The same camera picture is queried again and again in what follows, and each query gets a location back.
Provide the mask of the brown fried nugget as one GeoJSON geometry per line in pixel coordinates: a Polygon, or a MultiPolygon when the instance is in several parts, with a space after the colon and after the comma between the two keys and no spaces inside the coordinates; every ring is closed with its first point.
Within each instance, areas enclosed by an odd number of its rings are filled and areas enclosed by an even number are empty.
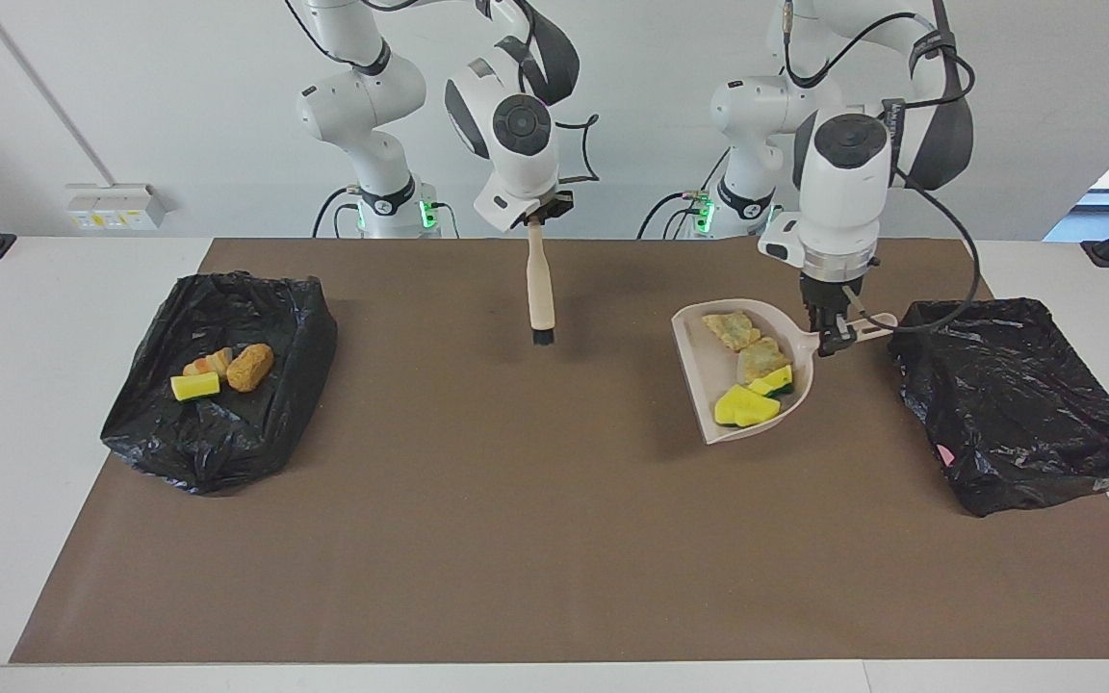
{"type": "Polygon", "coordinates": [[[252,393],[258,389],[274,364],[274,351],[269,344],[250,344],[244,347],[227,368],[230,389],[237,393],[252,393]]]}

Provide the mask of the torn bread piece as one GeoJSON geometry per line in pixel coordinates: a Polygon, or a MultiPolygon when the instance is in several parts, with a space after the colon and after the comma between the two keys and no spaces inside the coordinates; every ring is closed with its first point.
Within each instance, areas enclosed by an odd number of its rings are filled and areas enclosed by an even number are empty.
{"type": "Polygon", "coordinates": [[[747,313],[742,310],[709,313],[701,317],[701,322],[730,351],[743,351],[764,338],[747,313]]]}
{"type": "Polygon", "coordinates": [[[747,385],[791,365],[782,346],[770,335],[749,344],[736,356],[736,381],[747,385]]]}

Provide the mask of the beige plastic dustpan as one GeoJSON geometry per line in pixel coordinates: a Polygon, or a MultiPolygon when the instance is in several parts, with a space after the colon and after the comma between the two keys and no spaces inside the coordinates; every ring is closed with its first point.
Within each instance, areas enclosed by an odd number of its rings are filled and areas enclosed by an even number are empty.
{"type": "Polygon", "coordinates": [[[672,317],[676,351],[683,368],[692,408],[696,414],[705,444],[725,444],[775,428],[795,412],[807,399],[814,379],[820,335],[802,329],[774,304],[749,298],[728,298],[690,304],[672,317]],[[728,351],[721,339],[703,324],[709,315],[742,312],[764,335],[773,337],[784,355],[792,360],[792,393],[779,398],[782,411],[767,422],[751,426],[726,426],[714,420],[714,405],[731,386],[742,383],[737,356],[728,351]]]}

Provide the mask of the beige hand brush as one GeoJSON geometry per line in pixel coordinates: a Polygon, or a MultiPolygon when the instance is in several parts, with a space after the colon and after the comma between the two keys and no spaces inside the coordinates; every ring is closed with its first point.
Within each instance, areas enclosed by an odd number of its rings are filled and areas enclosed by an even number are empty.
{"type": "Polygon", "coordinates": [[[554,343],[554,293],[552,279],[543,249],[542,223],[537,216],[529,217],[527,285],[529,328],[536,346],[546,347],[554,343]]]}

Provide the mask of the black bag lined bin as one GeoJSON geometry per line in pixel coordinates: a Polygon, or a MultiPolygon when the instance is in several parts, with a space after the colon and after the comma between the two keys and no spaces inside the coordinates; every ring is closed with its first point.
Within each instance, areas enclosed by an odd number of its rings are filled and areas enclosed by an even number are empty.
{"type": "Polygon", "coordinates": [[[965,512],[1109,492],[1109,394],[1042,302],[919,300],[901,328],[889,346],[901,398],[965,512]]]}
{"type": "Polygon", "coordinates": [[[131,468],[189,493],[216,493],[285,468],[321,404],[338,346],[322,282],[195,273],[160,304],[100,431],[131,468]],[[181,402],[171,379],[220,347],[271,347],[251,393],[181,402]]]}

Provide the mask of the brown table mat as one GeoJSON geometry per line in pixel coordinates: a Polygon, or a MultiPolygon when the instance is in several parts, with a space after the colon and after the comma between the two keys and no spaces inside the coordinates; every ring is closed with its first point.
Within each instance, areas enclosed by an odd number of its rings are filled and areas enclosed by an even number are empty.
{"type": "Polygon", "coordinates": [[[1109,499],[977,518],[888,342],[815,365],[773,430],[706,445],[672,316],[804,317],[749,241],[223,240],[339,325],[281,473],[193,496],[106,460],[14,663],[1109,658],[1109,499]]]}

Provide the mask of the white wall socket box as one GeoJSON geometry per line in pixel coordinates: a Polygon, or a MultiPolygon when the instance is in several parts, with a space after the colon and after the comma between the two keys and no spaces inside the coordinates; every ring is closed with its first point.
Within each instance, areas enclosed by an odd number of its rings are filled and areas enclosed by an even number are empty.
{"type": "Polygon", "coordinates": [[[67,184],[67,218],[80,232],[155,232],[166,202],[147,184],[67,184]]]}

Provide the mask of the bread piece with orange crust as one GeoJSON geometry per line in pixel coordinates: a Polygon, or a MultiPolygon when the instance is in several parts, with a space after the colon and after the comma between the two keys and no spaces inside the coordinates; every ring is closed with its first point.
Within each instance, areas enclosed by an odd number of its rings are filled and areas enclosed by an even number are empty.
{"type": "Polygon", "coordinates": [[[233,358],[232,347],[224,347],[186,364],[181,374],[182,376],[197,376],[199,374],[215,373],[218,380],[224,381],[227,380],[228,365],[232,364],[233,358]]]}

